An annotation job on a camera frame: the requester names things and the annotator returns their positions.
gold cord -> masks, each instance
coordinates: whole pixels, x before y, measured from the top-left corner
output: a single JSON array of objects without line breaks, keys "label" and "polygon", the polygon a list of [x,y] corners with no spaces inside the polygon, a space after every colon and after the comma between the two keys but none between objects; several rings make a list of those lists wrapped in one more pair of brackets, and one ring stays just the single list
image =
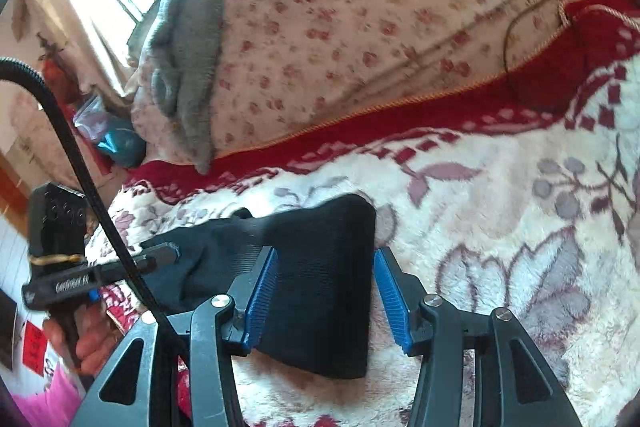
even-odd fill
[{"label": "gold cord", "polygon": [[29,256],[29,263],[33,266],[49,266],[50,264],[59,263],[82,263],[85,260],[84,255],[81,253],[74,253],[71,255],[65,255],[63,253],[55,253],[52,255],[43,255],[41,257]]}]

blue gripper pad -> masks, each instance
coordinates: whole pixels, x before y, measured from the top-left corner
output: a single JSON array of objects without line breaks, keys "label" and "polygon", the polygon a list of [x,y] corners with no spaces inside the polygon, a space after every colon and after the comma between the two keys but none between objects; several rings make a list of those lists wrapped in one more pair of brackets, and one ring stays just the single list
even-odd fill
[{"label": "blue gripper pad", "polygon": [[271,248],[255,284],[254,294],[246,308],[241,343],[247,351],[254,349],[260,342],[277,281],[278,252],[275,248]]},{"label": "blue gripper pad", "polygon": [[408,354],[412,345],[411,333],[409,332],[409,308],[402,298],[400,288],[382,250],[377,250],[373,255],[373,274],[394,340],[398,346],[402,347],[402,351]]}]

hand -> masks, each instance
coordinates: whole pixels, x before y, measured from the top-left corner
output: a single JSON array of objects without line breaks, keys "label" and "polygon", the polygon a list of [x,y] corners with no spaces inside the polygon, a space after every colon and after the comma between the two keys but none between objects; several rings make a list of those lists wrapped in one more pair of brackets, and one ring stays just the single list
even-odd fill
[{"label": "hand", "polygon": [[[80,338],[76,344],[76,355],[81,362],[79,372],[83,375],[95,377],[111,356],[120,339],[120,332],[112,326],[100,302],[89,306],[79,320]],[[65,334],[60,325],[53,319],[47,319],[42,329],[55,352],[59,355],[64,353]]]}]

floral blanket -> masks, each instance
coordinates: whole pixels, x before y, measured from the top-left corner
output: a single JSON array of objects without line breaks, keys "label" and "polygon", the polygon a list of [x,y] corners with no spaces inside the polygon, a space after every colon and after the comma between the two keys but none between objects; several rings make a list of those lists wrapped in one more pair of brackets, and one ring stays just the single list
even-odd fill
[{"label": "floral blanket", "polygon": [[[502,70],[510,21],[537,1],[225,0],[213,145],[220,155],[378,103],[472,85]],[[529,13],[511,32],[507,60],[527,57],[557,27],[553,3]],[[193,154],[152,101],[153,70],[143,56],[133,124],[149,159],[189,163]]]},{"label": "floral blanket", "polygon": [[[131,251],[155,233],[315,206],[377,210],[376,243],[460,309],[509,307],[585,427],[616,425],[640,387],[640,31],[628,0],[572,0],[565,27],[492,80],[401,100],[214,161],[152,162],[113,201]],[[87,254],[113,256],[101,229]],[[124,328],[125,285],[104,290]],[[334,381],[253,353],[234,360],[255,427],[406,425],[419,371],[372,295],[367,376]],[[462,425],[472,423],[471,357]],[[187,408],[188,375],[180,403]]]}]

black cable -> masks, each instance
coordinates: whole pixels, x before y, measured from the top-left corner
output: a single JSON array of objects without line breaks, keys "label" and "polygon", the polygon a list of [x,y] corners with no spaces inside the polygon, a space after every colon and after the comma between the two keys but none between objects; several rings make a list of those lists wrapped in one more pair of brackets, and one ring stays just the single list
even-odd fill
[{"label": "black cable", "polygon": [[527,100],[523,100],[522,97],[520,96],[520,93],[518,92],[517,86],[515,85],[515,83],[513,82],[511,75],[510,75],[510,71],[509,71],[509,66],[508,66],[508,59],[507,59],[507,48],[509,47],[509,36],[511,35],[511,31],[513,30],[513,28],[515,27],[515,25],[527,14],[537,10],[538,8],[540,8],[541,6],[543,6],[545,3],[547,3],[550,0],[539,0],[535,3],[533,3],[531,6],[527,6],[522,12],[518,13],[509,23],[509,26],[507,27],[507,31],[505,31],[504,33],[504,40],[502,42],[502,67],[504,70],[504,74],[506,76],[507,79],[507,83],[508,85],[511,87],[511,90],[513,91],[513,94],[515,95],[515,97],[522,102],[526,107],[531,108],[532,110],[535,111],[549,111],[549,112],[559,112],[562,110],[565,110],[565,108],[569,105],[570,100],[562,100],[560,101],[558,104],[553,105],[551,107],[538,107],[533,105],[532,103],[530,103],[530,101]]},{"label": "black cable", "polygon": [[127,272],[133,289],[138,293],[140,301],[153,313],[158,322],[159,333],[164,336],[168,346],[170,346],[175,351],[175,354],[180,356],[188,366],[189,352],[186,344],[175,332],[169,319],[160,309],[155,297],[142,280],[142,277],[140,277],[140,272],[138,268],[136,268],[129,250],[113,224],[107,208],[100,199],[98,189],[95,187],[91,174],[89,174],[84,159],[78,149],[78,144],[71,134],[68,123],[66,123],[65,117],[58,107],[58,102],[53,96],[53,93],[49,87],[46,86],[39,73],[15,58],[0,58],[0,79],[23,87],[29,91],[42,106],[53,126],[53,130],[58,135],[58,139],[65,150],[66,156],[69,158],[69,163],[71,163],[73,167],[91,208],[94,210],[95,216],[98,218],[107,239],[109,239],[113,250]]}]

